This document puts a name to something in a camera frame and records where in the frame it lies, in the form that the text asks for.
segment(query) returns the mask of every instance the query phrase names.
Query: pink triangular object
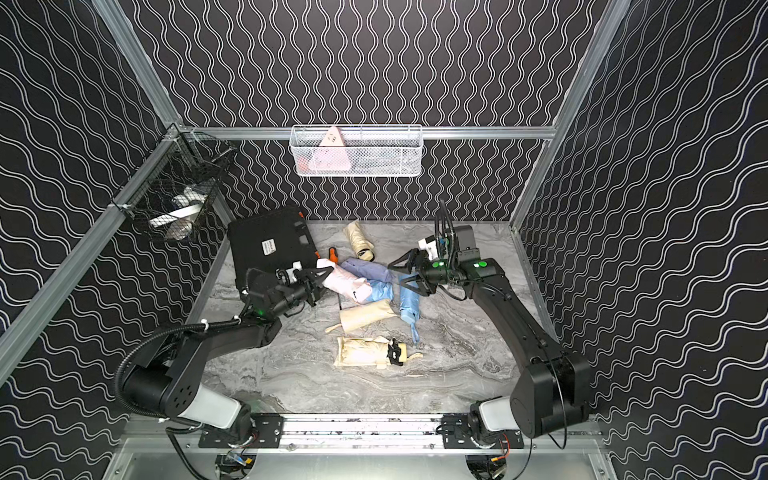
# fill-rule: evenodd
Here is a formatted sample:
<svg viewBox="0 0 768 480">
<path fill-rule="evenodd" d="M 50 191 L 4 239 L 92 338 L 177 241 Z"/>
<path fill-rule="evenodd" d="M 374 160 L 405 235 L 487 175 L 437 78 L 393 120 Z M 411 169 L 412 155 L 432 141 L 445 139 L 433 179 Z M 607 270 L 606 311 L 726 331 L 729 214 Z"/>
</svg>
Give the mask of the pink triangular object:
<svg viewBox="0 0 768 480">
<path fill-rule="evenodd" d="M 326 136 L 320 141 L 320 147 L 314 151 L 310 170 L 350 170 L 352 163 L 349 161 L 349 155 L 345 148 L 339 147 L 344 147 L 344 140 L 339 128 L 334 125 L 328 129 Z"/>
</svg>

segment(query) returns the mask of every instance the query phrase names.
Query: black case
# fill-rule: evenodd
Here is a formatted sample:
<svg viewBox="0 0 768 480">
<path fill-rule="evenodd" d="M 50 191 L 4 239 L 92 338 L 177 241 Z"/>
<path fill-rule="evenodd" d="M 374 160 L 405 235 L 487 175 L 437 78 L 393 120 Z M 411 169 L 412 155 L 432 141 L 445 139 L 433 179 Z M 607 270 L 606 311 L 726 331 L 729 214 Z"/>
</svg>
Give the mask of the black case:
<svg viewBox="0 0 768 480">
<path fill-rule="evenodd" d="M 246 272 L 257 268 L 267 273 L 287 270 L 293 262 L 301 262 L 302 268 L 317 265 L 315 243 L 306 220 L 298 207 L 284 207 L 264 215 L 243 218 L 230 223 L 227 236 L 232 248 L 235 265 L 235 284 L 240 297 L 246 289 Z M 266 254 L 263 242 L 274 241 L 275 250 Z"/>
</svg>

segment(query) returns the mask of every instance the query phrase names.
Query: black patterned wall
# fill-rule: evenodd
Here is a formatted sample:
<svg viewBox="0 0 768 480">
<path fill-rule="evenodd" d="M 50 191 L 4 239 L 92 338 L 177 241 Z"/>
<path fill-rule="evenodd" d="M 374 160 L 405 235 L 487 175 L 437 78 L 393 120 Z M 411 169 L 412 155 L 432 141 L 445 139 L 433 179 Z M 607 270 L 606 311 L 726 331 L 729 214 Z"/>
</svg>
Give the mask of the black patterned wall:
<svg viewBox="0 0 768 480">
<path fill-rule="evenodd" d="M 88 0 L 0 2 L 0 334 L 164 132 Z"/>
<path fill-rule="evenodd" d="M 184 122 L 548 125 L 605 0 L 121 0 Z"/>
<path fill-rule="evenodd" d="M 128 420 L 111 380 L 160 324 L 184 323 L 224 237 L 150 243 L 126 221 L 0 386 L 0 478 L 99 479 Z"/>
<path fill-rule="evenodd" d="M 521 235 L 620 478 L 768 477 L 768 3 L 635 0 Z"/>
<path fill-rule="evenodd" d="M 6 331 L 164 127 L 89 0 L 0 2 L 0 325 Z M 0 386 L 0 478 L 101 478 L 127 415 L 111 373 L 183 322 L 223 239 L 163 246 L 129 223 Z"/>
<path fill-rule="evenodd" d="M 540 140 L 426 141 L 418 177 L 300 177 L 288 142 L 247 141 L 223 192 L 236 217 L 298 204 L 311 220 L 509 220 Z"/>
</svg>

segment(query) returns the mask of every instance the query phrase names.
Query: floor panel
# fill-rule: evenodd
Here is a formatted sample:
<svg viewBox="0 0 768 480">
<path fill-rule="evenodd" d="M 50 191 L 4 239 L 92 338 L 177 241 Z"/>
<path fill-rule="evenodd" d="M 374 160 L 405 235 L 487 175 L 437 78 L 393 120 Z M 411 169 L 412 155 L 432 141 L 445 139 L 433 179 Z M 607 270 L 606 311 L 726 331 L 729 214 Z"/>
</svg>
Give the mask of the floor panel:
<svg viewBox="0 0 768 480">
<path fill-rule="evenodd" d="M 339 249 L 352 255 L 343 223 L 311 223 L 319 251 Z M 536 316 L 533 299 L 518 262 L 506 223 L 473 225 L 483 257 L 501 265 L 510 284 Z M 376 261 L 388 263 L 432 233 L 430 223 L 362 223 L 376 246 Z M 350 301 L 343 302 L 346 307 Z M 204 318 L 228 319 L 242 303 L 227 258 L 204 310 Z M 417 323 L 421 342 L 413 345 L 410 328 L 399 317 L 374 323 L 347 336 L 395 337 L 409 354 L 423 353 L 403 367 L 338 368 L 336 337 L 324 329 L 339 321 L 336 294 L 327 293 L 314 309 L 283 319 L 271 345 L 211 360 L 204 383 L 219 392 L 277 412 L 464 412 L 478 399 L 509 394 L 519 372 L 508 347 L 483 311 L 471 300 L 459 302 L 438 293 L 421 302 Z"/>
</svg>

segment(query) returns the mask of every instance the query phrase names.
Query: wire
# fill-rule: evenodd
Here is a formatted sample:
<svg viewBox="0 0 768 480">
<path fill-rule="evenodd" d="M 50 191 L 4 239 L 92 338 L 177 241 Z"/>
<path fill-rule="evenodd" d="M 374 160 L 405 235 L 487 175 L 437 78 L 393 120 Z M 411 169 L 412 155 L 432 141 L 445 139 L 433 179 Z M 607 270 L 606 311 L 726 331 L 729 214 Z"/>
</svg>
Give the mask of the wire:
<svg viewBox="0 0 768 480">
<path fill-rule="evenodd" d="M 254 433 L 252 436 L 253 436 L 253 438 L 249 439 L 250 441 L 248 443 L 241 444 L 241 445 L 236 445 L 236 446 L 232 447 L 230 449 L 230 451 L 227 452 L 227 455 L 229 455 L 230 453 L 234 452 L 235 450 L 243 449 L 240 452 L 240 456 L 243 456 L 243 453 L 245 453 L 246 449 L 248 447 L 250 447 L 256 441 L 256 439 L 258 438 L 258 433 Z"/>
<path fill-rule="evenodd" d="M 189 459 L 184 454 L 184 450 L 181 448 L 181 445 L 179 445 L 179 441 L 176 440 L 176 435 L 183 435 L 185 433 L 196 432 L 197 430 L 200 430 L 202 427 L 203 427 L 202 423 L 193 429 L 174 429 L 174 428 L 168 427 L 165 429 L 165 434 L 168 435 L 168 438 L 170 439 L 170 444 L 174 446 L 174 450 L 176 450 L 176 453 L 179 455 L 179 458 L 181 458 L 181 463 L 183 463 L 184 466 L 187 467 L 187 470 L 189 471 L 189 473 L 191 473 L 192 476 L 195 477 L 197 480 L 208 480 L 208 478 L 203 477 L 197 470 L 194 469 Z"/>
<path fill-rule="evenodd" d="M 525 465 L 523 465 L 523 469 L 520 471 L 520 473 L 515 475 L 515 477 L 512 478 L 511 480 L 518 480 L 518 478 L 520 478 L 520 475 L 522 475 L 523 472 L 525 472 L 525 469 L 528 467 L 528 462 L 531 461 L 531 453 L 533 453 L 533 439 L 531 440 L 531 446 L 528 447 L 528 458 L 525 460 Z"/>
<path fill-rule="evenodd" d="M 228 326 L 236 326 L 239 325 L 239 320 L 228 320 L 226 322 L 215 322 L 210 324 L 211 329 L 219 329 L 219 328 L 225 328 Z M 148 338 L 144 339 L 141 343 L 139 343 L 134 349 L 132 349 L 123 359 L 122 362 L 120 362 L 120 365 L 118 366 L 118 369 L 114 372 L 114 396 L 116 400 L 118 401 L 118 404 L 125 410 L 131 412 L 131 413 L 137 413 L 138 415 L 144 415 L 147 417 L 153 417 L 156 419 L 162 419 L 165 418 L 166 415 L 159 413 L 159 412 L 153 412 L 149 409 L 143 409 L 139 406 L 136 406 L 124 393 L 123 391 L 123 374 L 125 373 L 125 370 L 128 368 L 128 366 L 131 364 L 131 360 L 139 353 L 141 349 L 152 343 L 153 341 L 165 337 L 168 335 L 171 335 L 173 333 L 182 333 L 187 331 L 197 331 L 205 329 L 206 326 L 203 323 L 193 323 L 190 325 L 176 325 L 172 326 L 169 329 L 161 330 L 160 332 L 152 333 Z"/>
<path fill-rule="evenodd" d="M 568 418 L 565 416 L 565 399 L 563 398 L 563 389 L 560 387 L 560 377 L 558 376 L 558 370 L 552 365 L 552 361 L 549 359 L 547 349 L 544 350 L 544 355 L 547 357 L 547 364 L 552 367 L 554 373 L 554 382 L 558 384 L 558 393 L 560 393 L 560 407 L 563 408 L 563 446 L 560 446 L 557 440 L 554 439 L 551 433 L 548 433 L 549 438 L 560 449 L 565 450 L 565 446 L 568 444 Z"/>
<path fill-rule="evenodd" d="M 451 298 L 453 298 L 454 300 L 458 300 L 459 302 L 463 302 L 464 300 L 466 300 L 466 299 L 467 299 L 467 293 L 466 293 L 466 292 L 464 292 L 464 298 L 459 298 L 459 297 L 457 297 L 456 295 L 454 295 L 453 293 L 450 293 L 450 292 L 448 291 L 448 289 L 447 289 L 447 288 L 445 288 L 443 285 L 438 285 L 438 287 L 440 287 L 440 290 L 442 290 L 443 292 L 445 292 L 445 294 L 446 294 L 446 295 L 450 296 L 450 297 L 451 297 Z"/>
<path fill-rule="evenodd" d="M 505 298 L 508 297 L 507 293 L 505 293 L 502 289 L 498 288 L 495 285 L 491 285 L 490 283 L 485 283 L 485 282 L 477 281 L 477 280 L 471 280 L 471 281 L 473 283 L 477 283 L 478 285 L 480 285 L 481 288 L 486 288 L 487 290 L 498 292 L 499 294 L 503 295 Z M 539 336 L 536 334 L 535 330 L 533 330 L 533 328 L 531 328 L 530 325 L 528 325 L 528 328 L 531 330 L 531 333 L 533 333 L 533 336 L 534 336 L 534 338 L 536 338 L 536 340 L 539 343 L 539 345 L 541 345 L 541 338 L 539 338 Z M 560 450 L 565 450 L 565 446 L 568 444 L 568 418 L 565 416 L 565 398 L 563 397 L 563 389 L 562 389 L 562 387 L 560 385 L 560 376 L 558 375 L 557 368 L 555 368 L 554 364 L 552 363 L 552 360 L 549 358 L 549 353 L 547 353 L 547 349 L 542 347 L 541 351 L 544 352 L 544 356 L 547 359 L 547 365 L 550 366 L 552 374 L 554 375 L 554 382 L 558 386 L 558 394 L 560 395 L 560 407 L 562 408 L 562 412 L 563 412 L 563 433 L 564 433 L 563 445 L 560 446 L 558 441 L 554 439 L 554 437 L 552 436 L 551 433 L 548 433 L 547 435 L 549 435 L 549 438 L 552 440 L 552 442 L 554 442 L 554 444 Z"/>
<path fill-rule="evenodd" d="M 440 200 L 440 216 L 443 222 L 443 236 L 449 239 L 448 243 L 448 268 L 449 270 L 456 270 L 455 265 L 455 253 L 456 253 L 456 232 L 453 228 L 453 220 L 448 213 L 448 207 L 445 205 L 444 200 Z"/>
<path fill-rule="evenodd" d="M 472 441 L 472 443 L 474 443 L 474 444 L 475 444 L 475 446 L 476 446 L 477 448 L 479 448 L 479 449 L 490 450 L 490 449 L 492 449 L 492 448 L 493 448 L 493 445 L 495 445 L 495 443 L 492 443 L 491 445 L 480 445 L 480 444 L 478 443 L 478 441 L 477 441 L 477 440 L 475 440 L 475 437 L 473 437 L 473 436 L 472 436 L 472 432 L 470 432 L 470 431 L 467 429 L 467 427 L 465 427 L 465 426 L 463 426 L 463 425 L 453 425 L 453 426 L 454 426 L 454 427 L 456 427 L 456 428 L 457 428 L 457 429 L 458 429 L 458 430 L 459 430 L 461 433 L 463 433 L 463 434 L 464 434 L 466 437 L 468 437 L 468 438 L 469 438 L 469 440 L 470 440 L 470 441 Z M 437 425 L 437 427 L 435 427 L 435 433 L 439 433 L 439 434 L 442 434 L 442 427 L 443 427 L 443 425 Z"/>
<path fill-rule="evenodd" d="M 504 436 L 504 440 L 507 441 L 507 452 L 502 457 L 491 458 L 491 462 L 495 462 L 496 460 L 501 460 L 502 458 L 509 457 L 509 439 L 507 438 L 507 434 L 506 433 L 502 433 L 502 435 Z"/>
<path fill-rule="evenodd" d="M 306 304 L 306 302 L 302 301 L 302 303 L 301 303 L 301 309 L 300 309 L 298 312 L 292 312 L 292 313 L 288 313 L 288 312 L 286 312 L 286 313 L 285 313 L 285 316 L 286 316 L 286 318 L 290 318 L 290 317 L 292 317 L 292 316 L 294 316 L 294 315 L 298 315 L 299 313 L 303 312 L 303 311 L 304 311 L 304 305 L 305 305 L 305 304 Z"/>
<path fill-rule="evenodd" d="M 162 349 L 160 349 L 160 351 L 157 352 L 157 354 L 155 354 L 153 360 L 161 358 L 164 353 L 167 353 L 167 352 L 171 351 L 172 349 L 174 349 L 176 347 L 177 347 L 177 341 L 174 341 L 174 342 L 171 342 L 171 343 L 167 344 Z"/>
<path fill-rule="evenodd" d="M 253 440 L 251 440 L 250 443 L 248 443 L 243 447 L 243 450 L 240 452 L 240 456 L 242 457 L 245 454 L 245 451 L 248 449 L 248 447 L 256 443 L 256 440 L 258 439 L 259 439 L 259 431 L 253 430 Z"/>
</svg>

